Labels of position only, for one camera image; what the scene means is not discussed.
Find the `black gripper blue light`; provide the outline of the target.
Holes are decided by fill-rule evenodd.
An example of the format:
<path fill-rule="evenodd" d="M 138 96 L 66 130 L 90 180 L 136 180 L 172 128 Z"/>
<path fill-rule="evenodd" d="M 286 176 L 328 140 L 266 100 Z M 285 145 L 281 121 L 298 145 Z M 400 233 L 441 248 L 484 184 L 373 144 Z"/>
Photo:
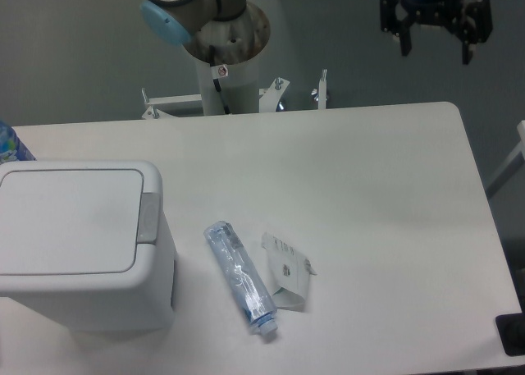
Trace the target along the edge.
<path fill-rule="evenodd" d="M 407 12 L 400 20 L 397 7 Z M 447 27 L 452 24 L 453 35 L 462 48 L 462 63 L 468 65 L 476 46 L 485 43 L 493 30 L 491 0 L 380 0 L 380 27 L 399 40 L 401 55 L 407 57 L 412 50 L 410 27 L 420 25 Z"/>

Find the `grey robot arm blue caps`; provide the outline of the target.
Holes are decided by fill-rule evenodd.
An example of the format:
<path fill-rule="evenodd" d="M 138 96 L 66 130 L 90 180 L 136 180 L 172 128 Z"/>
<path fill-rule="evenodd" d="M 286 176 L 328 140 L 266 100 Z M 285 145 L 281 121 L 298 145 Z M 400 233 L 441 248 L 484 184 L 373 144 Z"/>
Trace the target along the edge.
<path fill-rule="evenodd" d="M 210 22 L 236 21 L 247 9 L 247 0 L 144 0 L 140 5 L 150 29 L 172 45 L 190 43 Z M 412 50 L 415 24 L 445 28 L 457 37 L 463 64 L 493 31 L 490 0 L 379 0 L 379 10 L 381 30 L 399 40 L 404 57 Z"/>

